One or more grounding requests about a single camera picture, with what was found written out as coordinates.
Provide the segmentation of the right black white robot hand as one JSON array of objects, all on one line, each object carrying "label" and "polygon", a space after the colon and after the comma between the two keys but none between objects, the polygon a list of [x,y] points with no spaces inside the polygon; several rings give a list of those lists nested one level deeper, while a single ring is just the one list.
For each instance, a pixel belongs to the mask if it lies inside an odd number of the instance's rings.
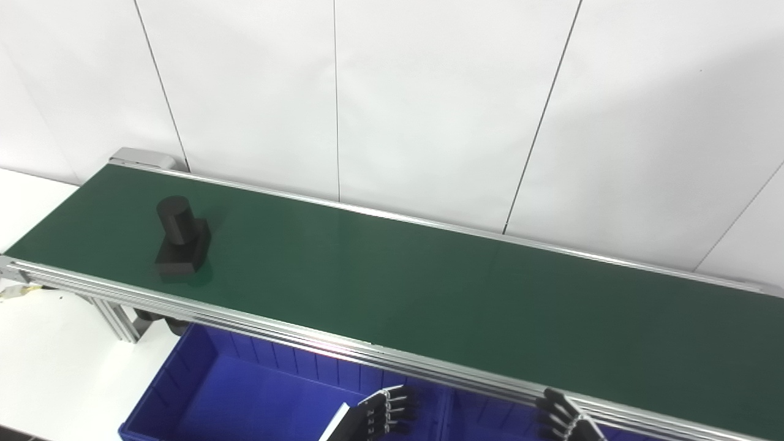
[{"label": "right black white robot hand", "polygon": [[538,435],[549,440],[606,440],[604,432],[577,403],[565,393],[545,388],[535,400]]}]

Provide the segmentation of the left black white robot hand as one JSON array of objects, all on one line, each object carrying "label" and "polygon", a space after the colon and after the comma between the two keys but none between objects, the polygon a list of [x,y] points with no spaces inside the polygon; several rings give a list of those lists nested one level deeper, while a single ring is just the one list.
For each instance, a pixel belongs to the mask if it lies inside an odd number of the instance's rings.
[{"label": "left black white robot hand", "polygon": [[351,407],[342,404],[320,440],[380,440],[388,434],[408,435],[417,420],[419,399],[414,387],[382,388]]}]

